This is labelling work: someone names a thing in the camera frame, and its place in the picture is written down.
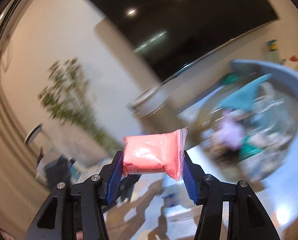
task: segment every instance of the plastic bag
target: plastic bag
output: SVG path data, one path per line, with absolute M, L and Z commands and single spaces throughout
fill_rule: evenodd
M 124 137 L 123 174 L 166 172 L 180 180 L 187 128 L 171 133 Z

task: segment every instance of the pink bag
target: pink bag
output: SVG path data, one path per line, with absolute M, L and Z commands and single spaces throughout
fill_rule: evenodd
M 166 172 L 180 180 L 187 128 L 171 133 L 124 137 L 123 174 Z

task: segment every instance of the ceiling light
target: ceiling light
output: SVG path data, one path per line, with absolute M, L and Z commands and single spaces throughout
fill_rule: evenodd
M 136 48 L 134 50 L 135 53 L 143 50 L 145 47 L 147 47 L 150 43 L 154 42 L 155 40 L 159 39 L 161 36 L 165 35 L 167 32 L 162 32 L 159 33 L 157 35 L 155 35 L 154 37 L 152 37 L 150 40 L 146 41 L 144 44 L 142 44 L 140 47 Z
M 131 10 L 128 12 L 129 15 L 134 14 L 136 10 Z

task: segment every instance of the white wall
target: white wall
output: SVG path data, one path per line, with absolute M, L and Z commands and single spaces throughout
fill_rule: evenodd
M 56 60 L 78 57 L 86 76 L 97 119 L 117 139 L 140 127 L 126 105 L 142 90 L 95 34 L 103 19 L 85 0 L 34 0 L 12 38 L 12 61 L 1 82 L 26 130 L 43 122 L 49 133 L 57 125 L 41 108 L 37 95 L 47 84 L 47 69 Z
M 269 1 L 281 20 L 232 42 L 164 85 L 177 107 L 226 74 L 230 60 L 266 60 L 268 40 L 278 39 L 282 58 L 298 55 L 298 10 L 290 0 Z M 12 35 L 10 68 L 2 75 L 5 93 L 27 130 L 39 122 L 53 126 L 37 94 L 55 60 L 77 56 L 91 80 L 99 122 L 116 138 L 140 132 L 126 105 L 157 78 L 132 54 L 125 38 L 102 19 L 85 0 L 34 0 L 27 9 Z

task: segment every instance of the green leaves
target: green leaves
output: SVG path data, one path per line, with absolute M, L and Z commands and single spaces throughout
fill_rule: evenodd
M 78 59 L 67 60 L 63 66 L 56 61 L 48 71 L 51 85 L 38 94 L 38 99 L 50 113 L 50 118 L 81 127 L 110 154 L 121 150 L 122 146 L 96 125 L 96 118 L 86 100 L 89 80 L 85 78 Z

